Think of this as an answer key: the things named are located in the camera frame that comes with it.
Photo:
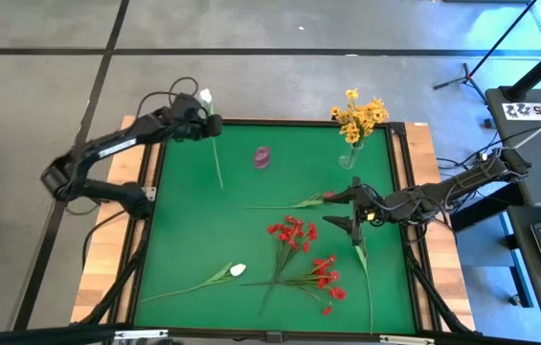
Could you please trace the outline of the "white artificial tulip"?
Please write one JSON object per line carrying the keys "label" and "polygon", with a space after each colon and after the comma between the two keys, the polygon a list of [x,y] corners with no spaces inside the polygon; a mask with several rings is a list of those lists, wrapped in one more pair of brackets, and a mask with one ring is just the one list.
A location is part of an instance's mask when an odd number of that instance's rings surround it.
{"label": "white artificial tulip", "polygon": [[[202,100],[202,104],[205,107],[205,109],[208,111],[210,115],[215,115],[214,112],[214,104],[213,104],[213,96],[211,91],[208,88],[202,89],[199,92],[200,99]],[[216,146],[216,140],[215,138],[212,139],[213,143],[213,152],[214,152],[214,162],[215,162],[215,169],[217,174],[217,179],[219,182],[219,187],[221,190],[224,189],[224,183],[222,179],[221,169],[220,169],[220,163],[218,159],[218,152],[217,152],[217,146]]]}
{"label": "white artificial tulip", "polygon": [[187,292],[192,292],[201,288],[206,288],[213,285],[228,283],[233,281],[235,278],[239,277],[247,268],[246,264],[232,264],[228,263],[223,268],[221,268],[219,271],[216,272],[215,275],[208,278],[207,280],[203,281],[202,283],[199,283],[195,286],[171,291],[171,292],[165,292],[161,294],[157,294],[154,296],[146,297],[141,300],[141,303],[153,301],[160,298],[165,298],[173,295],[183,294]]}

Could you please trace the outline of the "white paper label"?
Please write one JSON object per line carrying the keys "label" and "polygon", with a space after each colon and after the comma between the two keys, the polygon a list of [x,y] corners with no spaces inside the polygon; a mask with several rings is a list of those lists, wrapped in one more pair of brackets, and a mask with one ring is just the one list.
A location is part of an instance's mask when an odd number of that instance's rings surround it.
{"label": "white paper label", "polygon": [[541,103],[503,103],[502,109],[510,121],[541,121]]}

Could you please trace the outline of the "large yellow flower bunch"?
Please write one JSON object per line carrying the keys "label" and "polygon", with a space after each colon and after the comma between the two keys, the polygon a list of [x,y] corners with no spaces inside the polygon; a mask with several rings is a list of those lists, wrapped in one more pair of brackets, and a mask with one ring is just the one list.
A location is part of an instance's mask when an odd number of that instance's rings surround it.
{"label": "large yellow flower bunch", "polygon": [[341,126],[352,120],[357,120],[365,130],[365,141],[373,133],[376,125],[389,119],[389,112],[382,100],[373,98],[365,104],[357,104],[359,91],[357,88],[345,92],[348,103],[345,108],[333,106],[330,109],[331,120]]}

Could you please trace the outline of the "black tripod stand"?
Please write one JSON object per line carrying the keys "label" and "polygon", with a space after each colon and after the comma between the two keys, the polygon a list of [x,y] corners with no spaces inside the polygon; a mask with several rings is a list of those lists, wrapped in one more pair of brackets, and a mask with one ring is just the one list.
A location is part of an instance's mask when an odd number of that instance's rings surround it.
{"label": "black tripod stand", "polygon": [[487,105],[487,99],[486,99],[485,93],[474,81],[474,74],[482,67],[482,65],[491,57],[491,55],[497,50],[497,48],[504,42],[507,36],[513,31],[513,29],[517,26],[517,24],[525,17],[525,15],[530,11],[530,9],[534,6],[536,2],[537,0],[526,1],[526,7],[521,11],[521,13],[516,17],[516,19],[508,26],[505,32],[497,39],[497,41],[491,46],[491,48],[483,55],[483,57],[480,59],[480,61],[475,65],[475,67],[472,70],[470,70],[468,65],[464,63],[462,65],[462,69],[463,69],[462,77],[434,85],[433,89],[440,90],[442,88],[446,88],[450,85],[456,85],[456,84],[463,84],[466,86],[470,86],[476,91],[478,96],[482,99],[484,105]]}

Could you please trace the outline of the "red flower bunch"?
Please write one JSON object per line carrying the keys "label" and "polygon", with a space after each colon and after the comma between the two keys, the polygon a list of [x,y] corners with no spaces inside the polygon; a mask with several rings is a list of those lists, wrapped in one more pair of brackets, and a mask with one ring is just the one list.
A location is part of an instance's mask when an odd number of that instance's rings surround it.
{"label": "red flower bunch", "polygon": [[269,286],[269,288],[283,286],[295,289],[320,304],[323,307],[322,315],[329,315],[333,311],[332,302],[344,301],[347,294],[342,287],[338,286],[340,272],[333,268],[336,262],[337,257],[330,254],[326,258],[315,259],[312,267],[298,276],[289,278],[277,276],[269,281],[244,285],[246,287]]}
{"label": "red flower bunch", "polygon": [[270,295],[279,283],[285,267],[297,254],[307,253],[311,244],[318,240],[318,229],[314,222],[305,224],[303,220],[290,215],[285,216],[282,222],[269,225],[266,231],[276,237],[277,245],[274,271],[267,283],[269,288],[263,297],[259,316],[265,312]]}

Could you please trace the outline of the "silver metal bracket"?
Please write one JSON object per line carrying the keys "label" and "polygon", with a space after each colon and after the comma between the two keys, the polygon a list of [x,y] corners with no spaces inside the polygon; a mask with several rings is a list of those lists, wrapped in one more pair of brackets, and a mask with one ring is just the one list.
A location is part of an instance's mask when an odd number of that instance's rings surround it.
{"label": "silver metal bracket", "polygon": [[433,338],[403,336],[395,334],[381,334],[379,336],[379,342],[389,343],[392,345],[436,345],[436,342]]}
{"label": "silver metal bracket", "polygon": [[135,339],[154,339],[154,338],[167,338],[169,336],[168,330],[128,330],[117,331],[114,333],[114,340],[135,340]]}

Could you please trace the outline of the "blue desk leg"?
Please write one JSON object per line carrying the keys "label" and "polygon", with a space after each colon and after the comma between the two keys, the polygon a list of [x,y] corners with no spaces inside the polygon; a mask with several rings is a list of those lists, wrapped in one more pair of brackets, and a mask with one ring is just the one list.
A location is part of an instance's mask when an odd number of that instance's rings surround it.
{"label": "blue desk leg", "polygon": [[520,263],[520,248],[506,212],[458,231],[457,247],[462,266],[507,269],[515,286],[515,293],[507,301],[513,306],[534,307],[528,275]]}

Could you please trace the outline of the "purple glass vase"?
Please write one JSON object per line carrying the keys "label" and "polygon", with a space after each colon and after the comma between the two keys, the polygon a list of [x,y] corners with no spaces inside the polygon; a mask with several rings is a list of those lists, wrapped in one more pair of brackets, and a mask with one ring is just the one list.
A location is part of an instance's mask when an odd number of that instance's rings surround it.
{"label": "purple glass vase", "polygon": [[266,168],[271,159],[271,150],[269,147],[259,147],[254,154],[254,167],[256,169]]}

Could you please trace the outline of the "red artificial tulip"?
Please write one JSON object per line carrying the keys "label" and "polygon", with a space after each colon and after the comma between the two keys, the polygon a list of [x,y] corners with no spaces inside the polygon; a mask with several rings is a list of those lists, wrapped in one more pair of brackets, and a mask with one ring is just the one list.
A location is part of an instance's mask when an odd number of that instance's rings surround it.
{"label": "red artificial tulip", "polygon": [[292,204],[292,205],[283,205],[283,206],[247,206],[247,209],[301,209],[301,208],[309,208],[309,207],[315,207],[319,206],[325,203],[325,199],[327,197],[334,196],[333,191],[325,192],[325,193],[317,193],[312,195],[311,197],[300,201],[298,203]]}
{"label": "red artificial tulip", "polygon": [[372,306],[372,289],[370,284],[370,274],[368,268],[368,258],[365,243],[362,241],[360,244],[355,246],[355,251],[357,253],[358,259],[360,261],[368,298],[368,312],[369,312],[369,334],[373,333],[373,306]]}

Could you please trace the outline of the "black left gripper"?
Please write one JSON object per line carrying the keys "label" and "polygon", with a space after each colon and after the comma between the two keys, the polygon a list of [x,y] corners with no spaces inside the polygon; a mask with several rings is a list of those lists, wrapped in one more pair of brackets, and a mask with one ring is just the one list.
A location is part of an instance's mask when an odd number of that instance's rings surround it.
{"label": "black left gripper", "polygon": [[193,96],[178,94],[170,107],[170,138],[174,141],[199,141],[218,137],[223,130],[223,118],[210,115]]}

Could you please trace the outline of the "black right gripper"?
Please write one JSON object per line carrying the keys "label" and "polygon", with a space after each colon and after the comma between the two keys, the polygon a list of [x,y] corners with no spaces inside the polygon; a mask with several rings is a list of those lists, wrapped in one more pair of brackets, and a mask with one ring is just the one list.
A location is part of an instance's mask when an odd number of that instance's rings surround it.
{"label": "black right gripper", "polygon": [[[380,222],[383,224],[390,217],[391,211],[397,205],[390,205],[373,187],[365,184],[355,176],[352,179],[355,199],[352,203],[353,220],[349,217],[323,216],[323,220],[343,229],[351,234],[353,244],[363,242],[362,222]],[[350,203],[353,200],[353,191],[347,187],[340,193],[328,192],[324,194],[324,203]]]}

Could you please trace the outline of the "green table mat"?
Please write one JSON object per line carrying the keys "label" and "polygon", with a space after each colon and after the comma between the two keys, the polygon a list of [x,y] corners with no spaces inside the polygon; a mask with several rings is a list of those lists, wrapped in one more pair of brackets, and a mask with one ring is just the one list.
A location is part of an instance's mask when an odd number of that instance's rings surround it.
{"label": "green table mat", "polygon": [[[323,216],[350,214],[348,205],[301,209],[247,209],[283,206],[314,194],[344,191],[355,176],[388,195],[394,175],[386,134],[375,131],[352,169],[339,166],[349,147],[334,127],[226,126],[215,139],[224,189],[217,179],[212,140],[170,143],[162,169],[135,322],[142,327],[368,333],[368,298],[363,270],[349,236]],[[259,147],[269,147],[264,169],[254,167]],[[311,268],[315,259],[337,257],[344,301],[333,311],[289,287],[275,287],[259,316],[269,286],[246,287],[271,277],[277,240],[269,225],[290,215],[314,222],[318,240],[284,270],[291,277]],[[373,331],[410,334],[413,307],[394,224],[363,229],[372,289]],[[226,264],[245,264],[233,281],[143,302],[146,297],[195,286]]]}

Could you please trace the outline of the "small yellow flower bunch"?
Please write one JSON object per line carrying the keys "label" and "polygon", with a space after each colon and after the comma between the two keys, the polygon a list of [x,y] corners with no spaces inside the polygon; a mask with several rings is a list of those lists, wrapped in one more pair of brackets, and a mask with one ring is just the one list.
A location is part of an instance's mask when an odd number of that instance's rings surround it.
{"label": "small yellow flower bunch", "polygon": [[345,136],[345,141],[350,144],[364,144],[365,130],[357,120],[352,120],[341,126],[340,134]]}

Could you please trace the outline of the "clear glass vase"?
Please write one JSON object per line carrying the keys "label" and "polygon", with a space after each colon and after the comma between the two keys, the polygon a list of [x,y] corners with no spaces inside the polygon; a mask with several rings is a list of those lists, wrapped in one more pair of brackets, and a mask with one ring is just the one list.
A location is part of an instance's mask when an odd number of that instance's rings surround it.
{"label": "clear glass vase", "polygon": [[339,166],[346,170],[352,169],[362,148],[364,148],[363,144],[350,144],[349,148],[339,156]]}

